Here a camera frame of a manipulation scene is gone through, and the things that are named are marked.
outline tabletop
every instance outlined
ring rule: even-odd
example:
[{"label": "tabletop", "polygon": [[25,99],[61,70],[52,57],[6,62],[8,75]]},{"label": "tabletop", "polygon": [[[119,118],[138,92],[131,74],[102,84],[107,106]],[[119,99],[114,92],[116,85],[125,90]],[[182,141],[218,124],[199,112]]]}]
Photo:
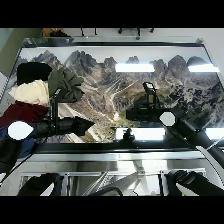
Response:
[{"label": "tabletop", "polygon": [[[18,65],[30,61],[46,63],[53,70],[65,66],[83,77],[85,94],[76,103],[59,104],[59,116],[80,116],[95,123],[83,137],[54,136],[48,143],[112,143],[119,128],[162,128],[126,119],[126,111],[144,98],[143,82],[153,83],[162,108],[183,109],[203,129],[224,128],[222,75],[201,39],[25,39],[5,86],[0,116],[14,103],[8,92],[16,85]],[[151,70],[134,66],[146,64],[152,65]],[[125,65],[134,66],[134,72]]]}]

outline maroon fabric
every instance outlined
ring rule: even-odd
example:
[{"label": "maroon fabric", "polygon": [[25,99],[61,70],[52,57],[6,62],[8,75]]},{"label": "maroon fabric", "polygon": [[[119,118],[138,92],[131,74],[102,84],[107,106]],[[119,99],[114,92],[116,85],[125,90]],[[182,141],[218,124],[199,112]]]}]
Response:
[{"label": "maroon fabric", "polygon": [[16,101],[8,107],[5,113],[0,117],[0,127],[7,127],[15,120],[33,122],[42,119],[48,111],[47,107],[28,104]]}]

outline white round object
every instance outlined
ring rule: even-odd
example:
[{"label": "white round object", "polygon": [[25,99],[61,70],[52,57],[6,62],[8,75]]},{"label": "white round object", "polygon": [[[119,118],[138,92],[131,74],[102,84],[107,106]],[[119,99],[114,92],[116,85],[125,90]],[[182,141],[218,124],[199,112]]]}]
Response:
[{"label": "white round object", "polygon": [[175,116],[171,112],[164,112],[160,118],[165,126],[173,126],[175,124]]},{"label": "white round object", "polygon": [[17,141],[23,140],[33,131],[33,127],[23,121],[15,121],[8,127],[8,135]]}]

